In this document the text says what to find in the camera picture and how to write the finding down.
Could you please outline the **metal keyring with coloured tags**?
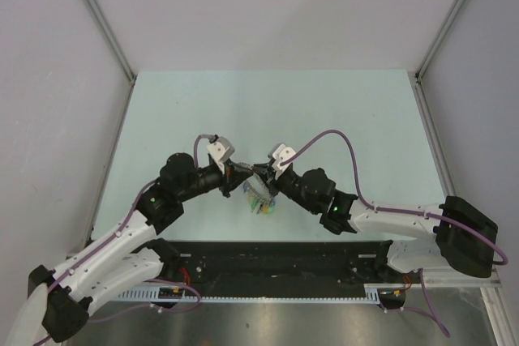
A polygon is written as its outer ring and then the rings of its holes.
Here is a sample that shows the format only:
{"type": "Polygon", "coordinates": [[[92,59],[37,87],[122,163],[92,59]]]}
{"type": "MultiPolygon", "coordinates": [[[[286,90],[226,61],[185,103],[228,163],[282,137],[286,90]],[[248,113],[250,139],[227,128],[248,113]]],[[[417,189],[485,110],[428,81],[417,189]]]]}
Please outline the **metal keyring with coloured tags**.
{"type": "Polygon", "coordinates": [[[271,195],[265,181],[253,172],[242,184],[242,191],[247,197],[251,213],[271,215],[275,211],[276,197],[271,195]]]}

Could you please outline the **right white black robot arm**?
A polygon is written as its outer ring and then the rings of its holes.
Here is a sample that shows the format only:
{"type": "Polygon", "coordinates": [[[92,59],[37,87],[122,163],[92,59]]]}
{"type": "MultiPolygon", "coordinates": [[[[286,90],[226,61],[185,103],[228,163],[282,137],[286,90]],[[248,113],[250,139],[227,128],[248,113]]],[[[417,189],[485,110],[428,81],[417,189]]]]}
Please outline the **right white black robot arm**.
{"type": "Polygon", "coordinates": [[[450,266],[466,276],[486,279],[495,264],[498,226],[461,197],[412,208],[364,203],[359,195],[336,188],[322,168],[298,175],[292,167],[252,168],[269,194],[283,194],[318,215],[330,233],[382,232],[401,236],[384,243],[374,261],[375,275],[393,282],[402,273],[450,266]]]}

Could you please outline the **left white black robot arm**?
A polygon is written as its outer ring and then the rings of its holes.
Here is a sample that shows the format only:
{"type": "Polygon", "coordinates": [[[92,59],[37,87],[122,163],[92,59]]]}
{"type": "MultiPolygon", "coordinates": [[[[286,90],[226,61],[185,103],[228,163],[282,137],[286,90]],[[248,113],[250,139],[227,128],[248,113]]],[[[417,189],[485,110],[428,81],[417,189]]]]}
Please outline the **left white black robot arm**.
{"type": "Polygon", "coordinates": [[[172,280],[179,271],[178,252],[160,234],[182,216],[184,202],[212,190],[229,197],[251,175],[231,159],[210,156],[207,166],[198,167],[186,153],[170,156],[104,236],[51,269],[40,265],[29,273],[29,293],[47,288],[41,318],[46,338],[68,340],[119,293],[157,277],[172,280]]]}

